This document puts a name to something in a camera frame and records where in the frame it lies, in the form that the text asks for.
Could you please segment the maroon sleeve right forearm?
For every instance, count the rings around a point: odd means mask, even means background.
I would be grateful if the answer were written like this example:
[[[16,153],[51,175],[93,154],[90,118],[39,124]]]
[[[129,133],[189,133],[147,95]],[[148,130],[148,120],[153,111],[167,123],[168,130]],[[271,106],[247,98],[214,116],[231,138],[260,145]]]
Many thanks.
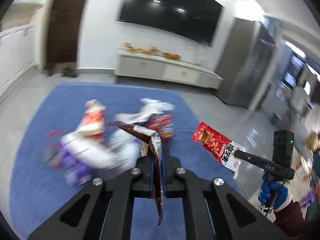
[[[316,220],[304,220],[299,202],[291,201],[275,214],[274,225],[282,230],[289,239],[302,239],[312,229]]]

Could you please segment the blue gloved right hand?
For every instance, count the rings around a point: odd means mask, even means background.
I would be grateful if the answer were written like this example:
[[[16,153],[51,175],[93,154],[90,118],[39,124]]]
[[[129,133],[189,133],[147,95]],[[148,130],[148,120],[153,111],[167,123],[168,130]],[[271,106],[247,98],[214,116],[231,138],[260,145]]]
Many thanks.
[[[290,185],[287,181],[267,181],[265,180],[260,188],[258,200],[260,204],[267,207],[269,201],[273,202],[273,209],[278,212],[287,207],[293,197]]]

